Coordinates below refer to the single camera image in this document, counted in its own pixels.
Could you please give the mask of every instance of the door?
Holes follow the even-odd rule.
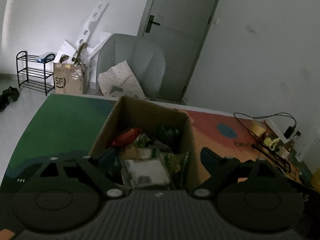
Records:
[[[159,44],[166,72],[161,99],[180,101],[210,23],[216,0],[154,0],[143,37]]]

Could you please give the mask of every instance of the sf logo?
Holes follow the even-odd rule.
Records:
[[[57,88],[64,88],[66,86],[66,79],[56,77],[56,87]]]

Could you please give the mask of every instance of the plastic bag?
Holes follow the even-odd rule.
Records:
[[[124,147],[128,144],[131,144],[132,142],[137,139],[137,137],[142,133],[142,130],[140,128],[133,128],[129,131],[125,131],[123,134],[116,137],[111,146],[112,147]]]
[[[136,139],[138,148],[145,148],[150,142],[151,140],[145,133],[140,134]]]
[[[36,61],[39,63],[44,63],[45,57],[47,57],[50,54],[52,54],[52,52],[46,52],[46,53],[36,57]],[[52,59],[54,59],[54,55],[51,55],[50,57],[47,58],[47,60],[52,60]]]
[[[149,160],[122,160],[122,180],[125,186],[133,189],[154,188],[175,189],[164,159],[159,156]]]
[[[170,146],[173,152],[176,152],[179,148],[180,131],[160,126],[158,128],[158,139],[160,142]]]
[[[136,142],[133,142],[118,150],[120,160],[140,160],[141,155]]]
[[[172,181],[178,189],[184,189],[187,170],[189,168],[190,153],[162,153],[162,156]]]

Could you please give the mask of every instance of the black sandal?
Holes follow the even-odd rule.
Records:
[[[0,95],[0,113],[10,104],[9,98],[6,95]]]
[[[7,96],[9,101],[12,100],[13,102],[16,102],[20,96],[20,92],[17,88],[10,86],[8,89],[2,92],[2,95]]]

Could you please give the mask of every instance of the blue circle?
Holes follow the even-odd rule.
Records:
[[[217,125],[217,129],[224,137],[227,137],[230,139],[236,139],[238,137],[236,131],[224,123],[219,123]]]

